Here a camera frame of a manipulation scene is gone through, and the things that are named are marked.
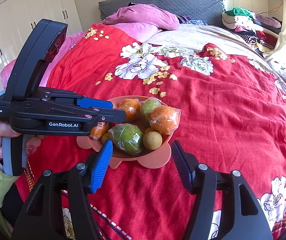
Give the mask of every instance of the screw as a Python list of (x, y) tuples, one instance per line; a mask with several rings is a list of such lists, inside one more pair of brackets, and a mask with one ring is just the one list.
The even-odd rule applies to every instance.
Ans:
[(50, 170), (45, 170), (43, 176), (49, 176), (52, 172)]
[(232, 173), (235, 177), (239, 177), (241, 175), (241, 173), (237, 170), (234, 170)]
[(202, 171), (206, 171), (206, 170), (207, 170), (207, 165), (201, 163), (201, 164), (199, 165), (199, 169), (202, 170)]
[(76, 168), (78, 170), (83, 170), (86, 167), (85, 163), (79, 163), (78, 165), (76, 165)]

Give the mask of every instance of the bed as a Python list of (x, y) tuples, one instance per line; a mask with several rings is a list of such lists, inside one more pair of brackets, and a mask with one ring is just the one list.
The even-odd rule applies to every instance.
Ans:
[[(134, 2), (205, 19), (211, 26), (179, 25), (140, 43), (118, 28), (94, 24), (59, 61), (47, 86), (104, 100), (155, 96), (181, 109), (172, 140), (214, 170), (239, 170), (276, 239), (286, 228), (286, 84), (255, 51), (220, 28), (221, 1), (101, 2), (102, 19)], [(43, 170), (68, 170), (91, 152), (80, 149), (75, 138), (45, 139), (17, 181), (23, 200)], [(73, 239), (68, 192), (63, 196), (65, 228)], [(218, 194), (209, 239), (217, 236), (220, 198)], [(159, 169), (122, 163), (107, 171), (102, 188), (89, 197), (104, 239), (114, 240), (181, 239), (194, 199), (184, 190), (173, 160)]]

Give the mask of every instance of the quilted headboard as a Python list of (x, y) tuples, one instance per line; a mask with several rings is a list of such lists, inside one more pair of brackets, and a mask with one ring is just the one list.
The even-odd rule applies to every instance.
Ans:
[(174, 14), (205, 20), (209, 25), (222, 26), (222, 0), (106, 0), (99, 2), (101, 20), (126, 7), (130, 2), (154, 4)]

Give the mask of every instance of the white flower print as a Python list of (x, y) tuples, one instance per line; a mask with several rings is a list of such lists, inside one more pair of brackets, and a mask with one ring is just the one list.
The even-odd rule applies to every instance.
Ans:
[(195, 55), (196, 52), (192, 49), (186, 49), (182, 47), (162, 47), (157, 53), (158, 55), (164, 55), (164, 57), (175, 58), (175, 57), (188, 57)]
[(184, 57), (180, 64), (207, 76), (214, 72), (213, 64), (209, 57)]
[(281, 77), (279, 77), (279, 78), (274, 82), (274, 84), (275, 84), (280, 90), (282, 90), (282, 91), (285, 93), (285, 95), (286, 95), (286, 83), (284, 82), (284, 80), (283, 80)]
[(137, 42), (134, 42), (133, 47), (131, 45), (127, 45), (122, 48), (122, 53), (120, 54), (122, 58), (140, 58), (145, 57), (150, 53), (157, 53), (160, 50), (160, 47), (153, 47), (151, 44), (143, 43), (139, 45)]
[(70, 239), (75, 239), (70, 210), (68, 208), (62, 208), (62, 209), (63, 209), (63, 220), (64, 220), (66, 236)]
[(221, 210), (214, 211), (213, 213), (213, 219), (211, 224), (211, 230), (209, 234), (209, 240), (217, 237), (218, 234), (218, 228), (220, 227), (220, 221), (221, 221)]
[(263, 209), (270, 230), (273, 229), (276, 222), (283, 220), (286, 212), (286, 178), (276, 177), (271, 181), (272, 194), (265, 193), (261, 199), (257, 199)]
[(133, 79), (135, 76), (145, 79), (158, 72), (157, 66), (167, 65), (166, 61), (161, 61), (153, 54), (148, 54), (144, 58), (133, 58), (128, 63), (117, 66), (114, 74), (123, 79)]

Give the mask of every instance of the orange plastic bowl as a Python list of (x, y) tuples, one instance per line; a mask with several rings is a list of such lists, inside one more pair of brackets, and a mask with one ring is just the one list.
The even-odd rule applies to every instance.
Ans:
[[(145, 101), (148, 97), (144, 96), (121, 96), (112, 98), (109, 101), (116, 104), (117, 106), (127, 98), (137, 98), (140, 102)], [(144, 118), (139, 118), (131, 122), (131, 124), (137, 125), (142, 132), (144, 132), (150, 125), (144, 120)], [(138, 161), (142, 166), (149, 168), (149, 169), (158, 169), (164, 166), (171, 157), (171, 146), (169, 145), (169, 140), (171, 139), (173, 133), (170, 135), (162, 135), (162, 145), (160, 148), (156, 149), (155, 151), (148, 150), (144, 148), (144, 150), (138, 156), (129, 155), (116, 146), (113, 147), (113, 155), (110, 161), (110, 167), (112, 169), (116, 169), (122, 162), (128, 161)], [(89, 136), (78, 136), (76, 138), (77, 145), (82, 149), (91, 149), (95, 151), (100, 151), (102, 147), (101, 139), (93, 140)]]

